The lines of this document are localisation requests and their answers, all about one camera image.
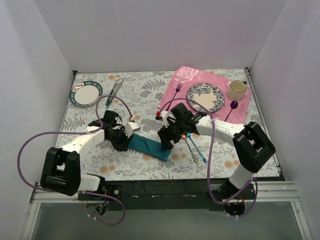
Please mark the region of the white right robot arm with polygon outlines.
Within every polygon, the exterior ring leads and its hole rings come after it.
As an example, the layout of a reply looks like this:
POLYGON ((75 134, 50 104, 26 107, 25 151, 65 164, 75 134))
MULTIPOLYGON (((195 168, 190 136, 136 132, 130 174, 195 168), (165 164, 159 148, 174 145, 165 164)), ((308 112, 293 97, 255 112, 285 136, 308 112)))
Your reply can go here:
POLYGON ((210 136, 212 140, 219 139, 234 146, 239 165, 221 186, 230 200, 243 195, 254 179, 254 174, 276 152, 261 126, 253 121, 249 124, 234 124, 215 120, 207 109, 193 114, 183 103, 177 104, 170 112, 160 109, 155 118, 163 122, 163 127, 157 132, 162 151, 171 150, 185 133, 210 136))

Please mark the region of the iridescent gold spoon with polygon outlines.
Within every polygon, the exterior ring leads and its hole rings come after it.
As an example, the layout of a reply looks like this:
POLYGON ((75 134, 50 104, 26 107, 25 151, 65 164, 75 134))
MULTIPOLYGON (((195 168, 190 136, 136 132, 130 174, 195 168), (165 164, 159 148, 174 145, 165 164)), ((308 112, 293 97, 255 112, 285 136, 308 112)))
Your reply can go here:
POLYGON ((184 142, 186 143, 186 145, 187 145, 187 147, 188 147, 188 149, 189 149, 189 151, 190 151, 190 154, 191 154, 191 157, 192 157, 193 162, 196 163, 196 164, 198 164, 198 163, 199 163, 199 160, 198 160, 198 158, 196 157, 196 155, 195 155, 193 149, 191 148, 190 144, 188 143, 187 135, 186 135, 186 134, 182 134, 182 135, 181 135, 181 138, 182 138, 182 139, 184 140, 184 142))

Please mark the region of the teal cloth napkin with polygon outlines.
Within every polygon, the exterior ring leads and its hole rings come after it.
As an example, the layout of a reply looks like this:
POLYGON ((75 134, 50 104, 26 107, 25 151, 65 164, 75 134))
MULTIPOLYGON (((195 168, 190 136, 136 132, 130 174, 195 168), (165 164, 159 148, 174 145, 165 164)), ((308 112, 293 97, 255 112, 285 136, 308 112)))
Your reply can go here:
POLYGON ((158 160, 166 162, 171 154, 171 150, 162 150, 160 142, 146 138, 134 133, 132 140, 128 144, 130 150, 135 150, 158 160))

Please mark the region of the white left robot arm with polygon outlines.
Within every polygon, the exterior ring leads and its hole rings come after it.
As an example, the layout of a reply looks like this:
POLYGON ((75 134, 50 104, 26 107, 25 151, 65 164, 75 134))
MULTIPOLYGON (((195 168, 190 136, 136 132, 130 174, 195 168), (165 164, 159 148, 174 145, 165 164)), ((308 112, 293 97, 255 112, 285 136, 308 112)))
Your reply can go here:
POLYGON ((118 152, 128 150, 133 133, 140 130, 135 121, 122 125, 118 113, 106 110, 103 118, 88 124, 86 132, 61 148, 51 147, 45 156, 40 186, 67 196, 89 191, 95 200, 106 196, 104 178, 81 172, 81 158, 104 141, 109 141, 118 152))

